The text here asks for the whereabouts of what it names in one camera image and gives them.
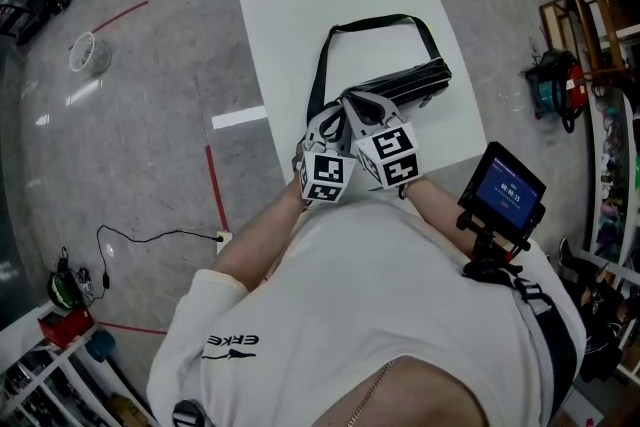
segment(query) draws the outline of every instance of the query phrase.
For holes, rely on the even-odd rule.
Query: blue screen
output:
[[[493,159],[476,196],[522,228],[536,204],[536,192],[502,161]]]

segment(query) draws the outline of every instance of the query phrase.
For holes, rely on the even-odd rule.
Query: necklace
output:
[[[351,420],[349,420],[347,427],[353,427],[355,423],[358,421],[358,417],[362,414],[362,411],[367,406],[367,402],[369,402],[369,399],[373,395],[373,392],[376,391],[376,388],[378,387],[380,382],[382,382],[382,380],[384,379],[384,376],[387,375],[387,372],[389,372],[389,370],[391,369],[391,367],[394,365],[395,362],[396,360],[392,359],[391,361],[389,361],[389,363],[387,363],[385,366],[382,367],[382,369],[380,370],[380,373],[378,374],[378,377],[376,377],[376,380],[373,382],[371,387],[367,390],[367,393],[362,399],[362,402],[360,402],[360,405],[357,407],[355,413],[353,413],[353,416],[351,417]]]

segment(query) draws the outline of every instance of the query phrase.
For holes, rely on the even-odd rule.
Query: person in black clothing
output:
[[[629,299],[610,287],[604,277],[606,266],[599,268],[573,255],[567,239],[560,242],[560,263],[578,275],[578,281],[561,279],[580,312],[587,331],[587,347],[580,375],[585,381],[608,378],[620,362],[618,335],[622,326],[640,313],[640,297]]]

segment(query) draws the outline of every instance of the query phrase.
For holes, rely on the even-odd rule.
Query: floor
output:
[[[221,228],[205,147],[212,148],[229,227],[242,224],[283,185],[266,120],[213,130],[211,116],[261,104],[238,0],[148,0],[100,31],[113,61],[99,82],[68,66],[83,31],[147,0],[74,0],[31,44],[20,83],[22,215],[53,268],[61,246],[100,289],[96,229],[134,237]],[[521,70],[531,42],[544,50],[538,6],[549,0],[442,0],[474,85],[487,140],[499,140],[547,185],[547,214],[535,238],[555,252],[560,237],[581,244],[588,178],[584,118],[568,135],[536,121]],[[459,194],[477,160],[432,173]],[[172,236],[145,245],[101,235],[111,289],[95,318],[166,330],[193,273],[215,255],[207,240]],[[116,360],[144,391],[162,337],[111,329]]]

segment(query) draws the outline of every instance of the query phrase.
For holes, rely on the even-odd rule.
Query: white table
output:
[[[486,139],[458,42],[440,0],[240,0],[260,91],[286,180],[306,129],[306,111],[320,49],[329,29],[362,18],[404,13],[421,18],[451,68],[449,88],[429,105],[409,106],[423,171],[480,155]],[[337,34],[329,50],[326,101],[349,86],[428,60],[412,24]],[[376,184],[360,166],[350,190]]]

